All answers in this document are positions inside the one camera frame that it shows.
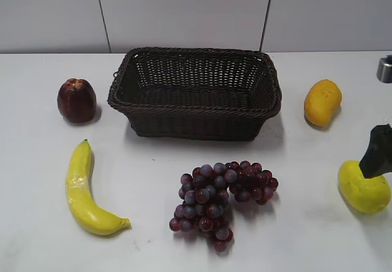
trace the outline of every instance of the white wall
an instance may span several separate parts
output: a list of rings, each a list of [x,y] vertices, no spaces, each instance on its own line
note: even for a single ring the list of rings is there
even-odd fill
[[[133,47],[258,50],[268,0],[101,0],[113,52]]]
[[[257,50],[268,0],[101,0],[113,52]],[[390,0],[272,0],[263,51],[390,50]],[[0,0],[0,53],[107,53],[99,0]]]
[[[0,0],[0,53],[107,53],[98,0]]]
[[[390,50],[391,2],[272,0],[263,50]]]

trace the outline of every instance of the yellow lemon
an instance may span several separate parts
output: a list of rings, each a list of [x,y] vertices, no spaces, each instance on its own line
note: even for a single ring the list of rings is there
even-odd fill
[[[341,165],[339,189],[348,203],[362,213],[377,213],[391,200],[391,189],[384,176],[365,179],[358,161]]]

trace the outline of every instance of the wicker basket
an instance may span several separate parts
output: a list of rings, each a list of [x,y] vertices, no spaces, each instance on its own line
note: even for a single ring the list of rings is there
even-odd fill
[[[108,103],[140,136],[253,140],[281,99],[264,53],[136,48],[115,73]]]

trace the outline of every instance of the grape bunch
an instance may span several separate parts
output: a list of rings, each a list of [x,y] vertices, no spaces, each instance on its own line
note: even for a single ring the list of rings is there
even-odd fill
[[[233,239],[233,232],[224,217],[228,207],[229,193],[237,202],[255,200],[265,205],[278,187],[271,171],[263,170],[260,163],[248,161],[216,163],[214,167],[203,165],[193,170],[192,175],[181,176],[178,195],[184,201],[178,205],[174,218],[170,220],[172,231],[189,232],[199,229],[217,252],[226,250]]]

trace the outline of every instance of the basket rim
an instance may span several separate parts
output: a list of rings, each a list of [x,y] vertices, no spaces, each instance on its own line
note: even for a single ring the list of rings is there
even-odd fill
[[[132,57],[140,52],[150,52],[150,53],[192,53],[203,54],[210,53],[212,55],[238,55],[238,56],[252,56],[259,61],[265,62],[269,70],[269,75],[273,81],[274,88],[274,101],[269,107],[266,108],[230,108],[230,107],[204,107],[195,105],[153,105],[153,104],[135,104],[132,102],[123,102],[118,99],[117,92],[123,80],[126,69],[130,63]],[[117,72],[113,74],[115,79],[110,86],[108,95],[108,104],[114,109],[122,113],[145,113],[148,110],[150,113],[186,113],[187,115],[192,112],[192,114],[219,114],[219,115],[238,115],[241,114],[242,117],[259,117],[259,118],[271,118],[277,115],[281,109],[281,99],[282,93],[279,87],[279,82],[277,80],[277,72],[271,58],[260,51],[250,51],[250,50],[237,50],[237,49],[220,49],[220,48],[163,48],[163,47],[143,47],[134,48],[129,51]]]

